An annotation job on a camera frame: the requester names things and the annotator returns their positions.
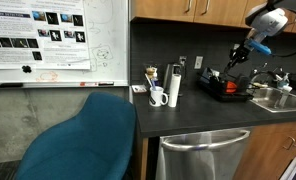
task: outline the teal chair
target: teal chair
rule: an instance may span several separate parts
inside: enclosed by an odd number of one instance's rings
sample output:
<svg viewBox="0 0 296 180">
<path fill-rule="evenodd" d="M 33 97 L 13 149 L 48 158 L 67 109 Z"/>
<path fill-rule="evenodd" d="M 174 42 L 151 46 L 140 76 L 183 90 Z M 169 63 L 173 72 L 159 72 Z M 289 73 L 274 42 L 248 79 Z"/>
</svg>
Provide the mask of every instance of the teal chair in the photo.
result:
<svg viewBox="0 0 296 180">
<path fill-rule="evenodd" d="M 135 108 L 128 101 L 92 93 L 75 117 L 31 143 L 16 179 L 120 180 L 130 160 L 135 121 Z"/>
</svg>

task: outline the sink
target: sink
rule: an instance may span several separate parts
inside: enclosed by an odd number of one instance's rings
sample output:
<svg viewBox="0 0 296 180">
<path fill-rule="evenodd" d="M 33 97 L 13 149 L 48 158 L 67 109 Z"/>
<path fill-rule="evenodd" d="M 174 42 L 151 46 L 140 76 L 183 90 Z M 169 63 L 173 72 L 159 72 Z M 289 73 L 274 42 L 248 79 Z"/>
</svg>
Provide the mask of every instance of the sink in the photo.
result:
<svg viewBox="0 0 296 180">
<path fill-rule="evenodd" d="M 270 87 L 256 89 L 253 93 L 254 98 L 250 101 L 273 113 L 296 111 L 296 95 L 291 93 L 289 94 L 283 108 L 274 107 L 276 101 L 280 99 L 280 93 L 281 91 L 279 89 Z"/>
</svg>

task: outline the black tray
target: black tray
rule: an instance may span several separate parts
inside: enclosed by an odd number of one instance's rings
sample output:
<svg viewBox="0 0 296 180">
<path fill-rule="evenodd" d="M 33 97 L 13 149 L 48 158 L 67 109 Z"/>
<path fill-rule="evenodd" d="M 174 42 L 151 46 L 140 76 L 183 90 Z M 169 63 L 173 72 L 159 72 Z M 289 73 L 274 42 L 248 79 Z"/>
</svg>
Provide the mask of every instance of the black tray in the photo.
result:
<svg viewBox="0 0 296 180">
<path fill-rule="evenodd" d="M 213 98 L 221 102 L 245 102 L 251 100 L 254 97 L 253 95 L 246 92 L 223 93 L 221 90 L 218 91 L 214 89 L 214 86 L 210 86 L 209 83 L 205 83 L 202 81 L 197 81 L 197 84 L 199 85 L 199 87 L 201 87 L 201 89 L 203 89 Z"/>
</svg>

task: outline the whiteboard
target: whiteboard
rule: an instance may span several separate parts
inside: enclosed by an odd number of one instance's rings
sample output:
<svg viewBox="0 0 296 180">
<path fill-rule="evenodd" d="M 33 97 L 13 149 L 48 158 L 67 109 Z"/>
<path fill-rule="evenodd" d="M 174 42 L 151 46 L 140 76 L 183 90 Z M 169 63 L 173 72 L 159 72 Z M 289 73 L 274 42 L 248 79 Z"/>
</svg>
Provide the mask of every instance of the whiteboard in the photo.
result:
<svg viewBox="0 0 296 180">
<path fill-rule="evenodd" d="M 0 70 L 0 83 L 23 83 L 23 87 L 79 87 L 129 85 L 128 1 L 84 0 L 90 70 Z"/>
</svg>

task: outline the countertop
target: countertop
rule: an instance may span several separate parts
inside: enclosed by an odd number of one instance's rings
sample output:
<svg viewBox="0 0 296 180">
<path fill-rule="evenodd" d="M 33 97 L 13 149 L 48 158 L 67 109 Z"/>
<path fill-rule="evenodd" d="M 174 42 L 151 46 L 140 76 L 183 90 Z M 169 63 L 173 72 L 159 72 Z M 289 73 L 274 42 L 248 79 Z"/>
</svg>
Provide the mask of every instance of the countertop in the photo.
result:
<svg viewBox="0 0 296 180">
<path fill-rule="evenodd" d="M 296 111 L 271 113 L 250 101 L 219 102 L 197 85 L 180 91 L 175 108 L 152 107 L 148 93 L 133 94 L 142 138 L 296 121 Z"/>
</svg>

